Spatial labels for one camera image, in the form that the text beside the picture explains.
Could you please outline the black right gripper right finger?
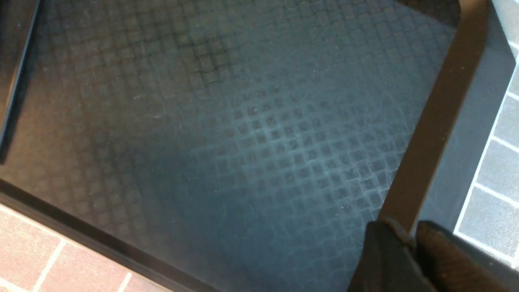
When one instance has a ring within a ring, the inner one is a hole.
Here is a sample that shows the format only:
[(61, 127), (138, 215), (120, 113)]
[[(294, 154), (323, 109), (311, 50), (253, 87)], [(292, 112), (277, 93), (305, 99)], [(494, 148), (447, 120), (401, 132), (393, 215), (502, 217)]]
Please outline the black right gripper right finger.
[(432, 221), (416, 229), (417, 262), (438, 292), (517, 292), (518, 271)]

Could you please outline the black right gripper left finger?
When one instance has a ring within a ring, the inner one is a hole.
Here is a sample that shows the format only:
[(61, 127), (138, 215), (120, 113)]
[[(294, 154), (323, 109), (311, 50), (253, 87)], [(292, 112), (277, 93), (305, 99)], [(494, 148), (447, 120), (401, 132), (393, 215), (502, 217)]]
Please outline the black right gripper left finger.
[(416, 258), (416, 240), (396, 220), (371, 221), (349, 292), (435, 292)]

